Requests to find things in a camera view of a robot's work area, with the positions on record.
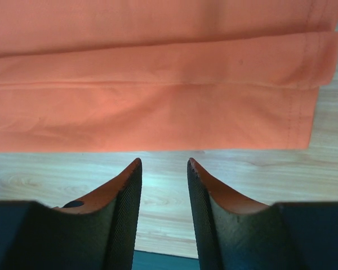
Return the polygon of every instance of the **orange cloth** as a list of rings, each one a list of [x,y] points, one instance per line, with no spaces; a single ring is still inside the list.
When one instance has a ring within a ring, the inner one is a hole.
[[[0,152],[302,149],[338,0],[0,0]]]

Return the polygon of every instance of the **laminate floor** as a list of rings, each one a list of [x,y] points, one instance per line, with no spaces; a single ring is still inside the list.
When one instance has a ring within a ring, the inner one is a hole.
[[[338,66],[321,88],[305,151],[180,151],[107,154],[0,154],[0,200],[63,206],[143,160],[136,249],[197,258],[186,184],[196,158],[214,176],[261,202],[338,200]]]

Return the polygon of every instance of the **fabric fold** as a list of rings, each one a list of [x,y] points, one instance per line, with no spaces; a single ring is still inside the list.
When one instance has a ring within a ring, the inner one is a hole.
[[[304,149],[338,0],[0,0],[0,152]]]
[[[4,57],[0,89],[95,88],[125,83],[254,84],[306,89],[328,84],[338,33]]]

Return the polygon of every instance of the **textured black material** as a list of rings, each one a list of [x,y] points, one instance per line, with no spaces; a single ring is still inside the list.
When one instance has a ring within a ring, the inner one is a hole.
[[[205,174],[204,181],[193,166],[188,185],[202,270],[338,270],[338,202],[280,202],[235,214],[204,185],[219,180]]]
[[[116,198],[89,214],[0,201],[0,269],[131,269],[141,163]]]
[[[188,162],[188,186],[200,268],[223,270],[210,197],[190,162]]]
[[[278,207],[237,215],[210,202],[224,269],[307,269]]]
[[[132,173],[130,181],[117,196],[105,269],[131,269],[139,215],[141,175],[140,166]]]

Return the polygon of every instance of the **orange fabric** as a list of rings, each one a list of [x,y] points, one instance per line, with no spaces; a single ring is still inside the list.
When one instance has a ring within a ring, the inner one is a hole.
[[[0,0],[0,152],[302,149],[338,0]]]

